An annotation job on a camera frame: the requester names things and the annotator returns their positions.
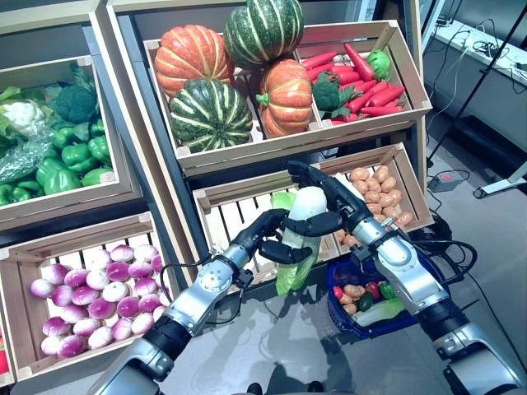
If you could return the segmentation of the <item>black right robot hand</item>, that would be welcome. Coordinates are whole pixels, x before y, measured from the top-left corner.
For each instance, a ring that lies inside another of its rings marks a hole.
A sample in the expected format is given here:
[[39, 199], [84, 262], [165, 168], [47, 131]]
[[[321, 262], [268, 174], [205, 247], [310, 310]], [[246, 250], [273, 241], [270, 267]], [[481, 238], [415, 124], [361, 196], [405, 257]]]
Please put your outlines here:
[[280, 225], [282, 230], [289, 229], [308, 237], [327, 235], [340, 229], [351, 232], [362, 220], [371, 216], [366, 204], [336, 178], [298, 160], [289, 160], [287, 170], [291, 180], [300, 187], [321, 188], [328, 211], [306, 220], [285, 217]]

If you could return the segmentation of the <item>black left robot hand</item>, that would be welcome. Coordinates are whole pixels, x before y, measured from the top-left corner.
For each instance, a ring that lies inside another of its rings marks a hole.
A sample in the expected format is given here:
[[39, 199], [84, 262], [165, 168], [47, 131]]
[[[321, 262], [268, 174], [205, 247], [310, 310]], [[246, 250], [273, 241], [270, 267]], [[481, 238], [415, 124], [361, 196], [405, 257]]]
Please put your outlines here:
[[307, 259], [314, 254], [312, 248], [294, 248], [269, 239], [276, 235], [288, 213], [284, 209], [265, 211], [232, 240], [222, 256], [239, 269], [252, 259], [255, 252], [272, 262], [282, 264], [296, 264]]

